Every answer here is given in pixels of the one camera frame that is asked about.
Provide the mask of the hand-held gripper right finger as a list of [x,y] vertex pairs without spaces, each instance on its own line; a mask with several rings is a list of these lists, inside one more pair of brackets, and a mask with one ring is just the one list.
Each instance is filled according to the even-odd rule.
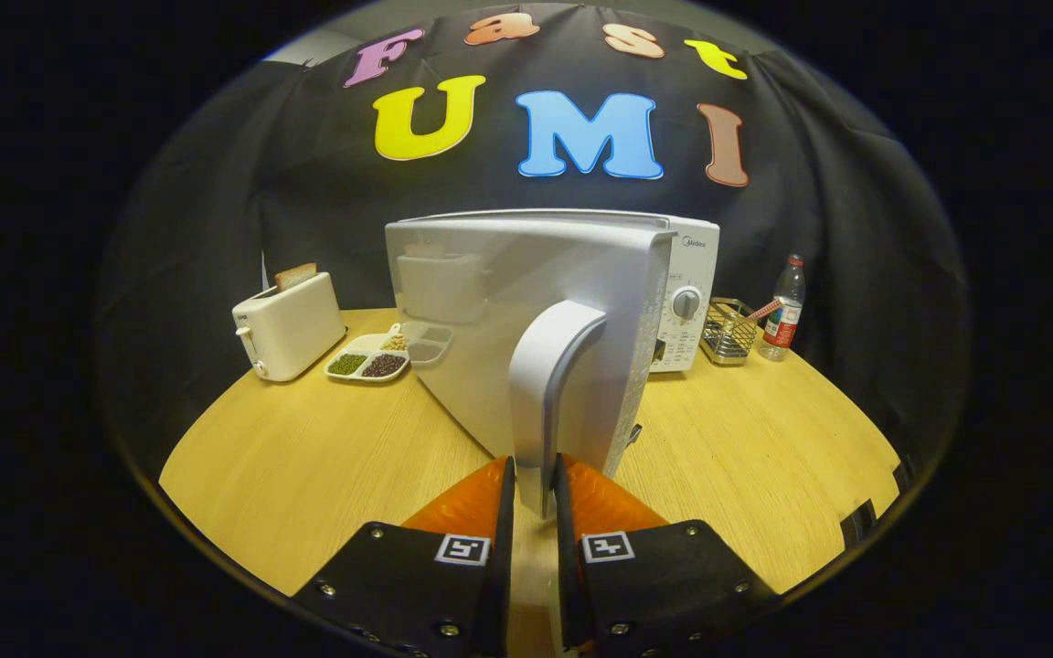
[[580,657],[707,657],[778,604],[706,521],[667,521],[571,455],[553,496],[561,646]]

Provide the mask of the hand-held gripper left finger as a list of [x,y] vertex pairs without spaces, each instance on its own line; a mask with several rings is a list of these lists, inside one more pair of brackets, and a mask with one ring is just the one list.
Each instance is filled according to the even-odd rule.
[[515,488],[503,455],[400,525],[361,525],[293,604],[369,657],[503,657]]

